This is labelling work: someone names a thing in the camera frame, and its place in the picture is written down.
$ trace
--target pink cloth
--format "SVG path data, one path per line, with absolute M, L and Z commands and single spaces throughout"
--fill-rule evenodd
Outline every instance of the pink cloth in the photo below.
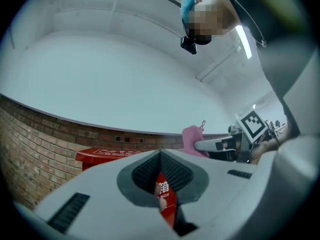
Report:
M 195 142 L 204 140 L 204 137 L 202 136 L 202 132 L 204 131 L 205 123 L 206 121 L 203 121 L 200 127 L 196 125 L 192 125 L 188 128 L 183 129 L 182 131 L 183 148 L 180 149 L 181 152 L 184 152 L 188 155 L 196 156 L 196 157 L 202 157 L 202 158 L 209 157 L 208 152 L 195 150 Z

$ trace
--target fluorescent light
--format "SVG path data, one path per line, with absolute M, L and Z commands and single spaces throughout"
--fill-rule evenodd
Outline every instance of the fluorescent light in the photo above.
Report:
M 242 26 L 238 25 L 238 26 L 235 27 L 235 30 L 237 31 L 237 33 L 238 33 L 238 35 L 239 35 L 239 37 L 241 39 L 241 42 L 242 42 L 246 57 L 249 60 L 252 57 L 252 53 L 251 53 L 249 41 L 248 41 L 248 38 L 247 38 L 246 33 L 244 31 L 244 28 Z

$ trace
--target black camera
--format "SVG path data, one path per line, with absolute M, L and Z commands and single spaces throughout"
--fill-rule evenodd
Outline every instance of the black camera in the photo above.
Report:
M 197 54 L 197 45 L 187 36 L 181 37 L 180 46 L 191 54 Z

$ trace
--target blue hair cap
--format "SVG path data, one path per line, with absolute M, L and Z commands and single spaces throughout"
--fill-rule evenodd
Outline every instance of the blue hair cap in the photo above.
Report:
M 182 0 L 180 15 L 186 23 L 189 23 L 189 11 L 194 5 L 195 0 Z

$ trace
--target red bin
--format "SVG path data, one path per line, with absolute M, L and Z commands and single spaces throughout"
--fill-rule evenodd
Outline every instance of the red bin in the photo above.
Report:
M 111 162 L 142 152 L 145 151 L 121 151 L 92 147 L 82 151 L 78 151 L 76 153 L 75 160 L 82 162 L 82 171 L 84 171 L 92 166 Z M 164 217 L 164 219 L 169 223 L 169 225 L 173 228 L 177 208 L 176 195 L 169 186 L 162 172 L 160 172 L 160 174 L 158 175 L 156 182 L 159 183 L 161 187 L 161 192 L 158 195 L 158 198 L 164 198 L 167 203 L 166 208 L 164 209 L 164 211 L 161 212 L 161 214 Z

